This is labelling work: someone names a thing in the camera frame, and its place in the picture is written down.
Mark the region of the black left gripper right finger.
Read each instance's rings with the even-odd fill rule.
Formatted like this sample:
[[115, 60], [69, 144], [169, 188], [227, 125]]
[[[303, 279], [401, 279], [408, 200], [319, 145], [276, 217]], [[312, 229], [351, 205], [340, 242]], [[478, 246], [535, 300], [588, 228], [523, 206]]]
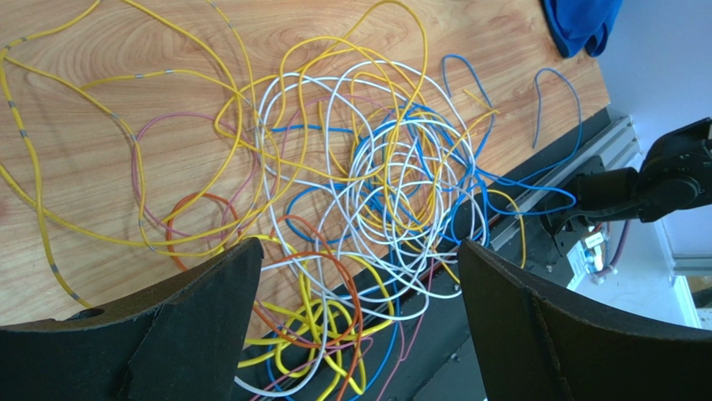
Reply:
[[596, 302], [473, 241], [458, 265], [488, 399], [710, 399], [709, 331]]

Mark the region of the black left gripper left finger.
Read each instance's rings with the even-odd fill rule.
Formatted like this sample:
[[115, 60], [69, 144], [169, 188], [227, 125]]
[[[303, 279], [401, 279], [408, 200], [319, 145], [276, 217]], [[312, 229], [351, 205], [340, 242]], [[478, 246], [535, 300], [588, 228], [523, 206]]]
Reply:
[[2, 327], [2, 399], [229, 399], [262, 259], [245, 240], [68, 319]]

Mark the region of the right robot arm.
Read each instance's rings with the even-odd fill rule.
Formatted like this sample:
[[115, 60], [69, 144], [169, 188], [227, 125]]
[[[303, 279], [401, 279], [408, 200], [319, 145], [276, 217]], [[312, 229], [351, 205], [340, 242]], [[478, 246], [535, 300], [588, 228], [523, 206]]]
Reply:
[[576, 201], [572, 208], [542, 218], [552, 239], [570, 221], [649, 223], [674, 211], [707, 206], [711, 203], [711, 118], [658, 138], [639, 170], [626, 167], [578, 174], [563, 189]]

